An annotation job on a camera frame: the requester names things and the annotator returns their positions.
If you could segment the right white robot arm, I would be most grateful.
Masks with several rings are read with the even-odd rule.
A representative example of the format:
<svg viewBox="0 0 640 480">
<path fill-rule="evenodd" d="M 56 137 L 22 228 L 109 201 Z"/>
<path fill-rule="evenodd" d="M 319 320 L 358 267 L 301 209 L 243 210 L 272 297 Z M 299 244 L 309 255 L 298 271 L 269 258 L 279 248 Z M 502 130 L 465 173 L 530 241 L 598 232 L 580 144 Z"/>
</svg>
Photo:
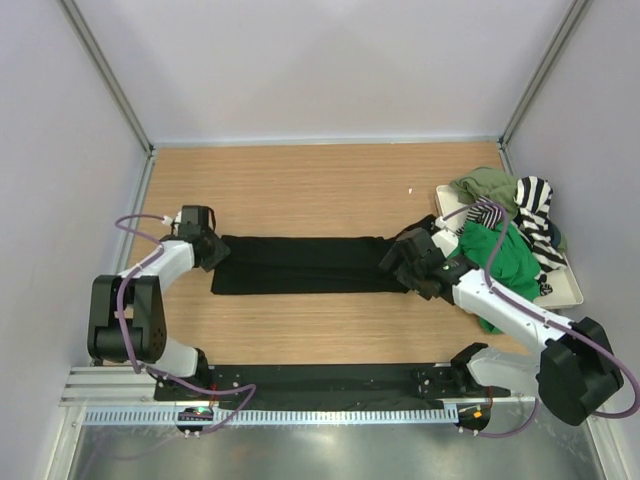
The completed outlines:
<svg viewBox="0 0 640 480">
<path fill-rule="evenodd" d="M 604 328 L 541 308 L 502 287 L 472 260 L 453 255 L 455 238 L 417 228 L 400 235 L 380 267 L 430 300 L 442 298 L 515 339 L 526 354 L 474 347 L 450 372 L 452 387 L 472 396 L 496 386 L 534 396 L 559 420 L 578 426 L 632 377 L 613 354 Z"/>
</svg>

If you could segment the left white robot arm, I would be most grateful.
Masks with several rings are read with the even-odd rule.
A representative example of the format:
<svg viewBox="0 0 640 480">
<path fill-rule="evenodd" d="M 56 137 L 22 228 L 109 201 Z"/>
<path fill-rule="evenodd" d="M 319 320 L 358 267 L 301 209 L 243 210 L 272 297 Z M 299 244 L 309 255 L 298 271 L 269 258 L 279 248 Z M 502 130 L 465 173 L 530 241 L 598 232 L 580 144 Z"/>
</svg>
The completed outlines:
<svg viewBox="0 0 640 480">
<path fill-rule="evenodd" d="M 117 274 L 100 275 L 91 288 L 87 350 L 97 361 L 129 363 L 176 382 L 189 399 L 212 387 L 204 352 L 168 333 L 163 294 L 193 269 L 211 272 L 231 250 L 216 233 L 214 210 L 185 205 L 173 217 L 132 214 L 115 226 L 143 238 L 154 249 Z"/>
</svg>

